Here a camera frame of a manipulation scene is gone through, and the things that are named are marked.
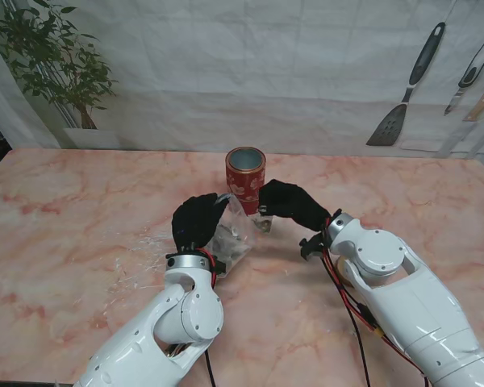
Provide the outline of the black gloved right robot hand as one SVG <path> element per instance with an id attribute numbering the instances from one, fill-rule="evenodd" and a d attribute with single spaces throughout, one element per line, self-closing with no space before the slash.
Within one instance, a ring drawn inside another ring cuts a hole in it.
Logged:
<path id="1" fill-rule="evenodd" d="M 276 179 L 260 188 L 258 210 L 264 216 L 290 218 L 315 232 L 322 231 L 327 219 L 331 217 L 306 190 Z"/>

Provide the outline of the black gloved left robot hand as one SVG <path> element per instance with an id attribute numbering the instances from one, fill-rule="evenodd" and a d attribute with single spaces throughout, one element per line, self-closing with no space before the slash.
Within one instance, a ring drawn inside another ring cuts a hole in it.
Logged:
<path id="1" fill-rule="evenodd" d="M 213 238 L 230 195 L 208 193 L 191 197 L 173 213 L 172 234 L 177 252 L 204 248 Z"/>

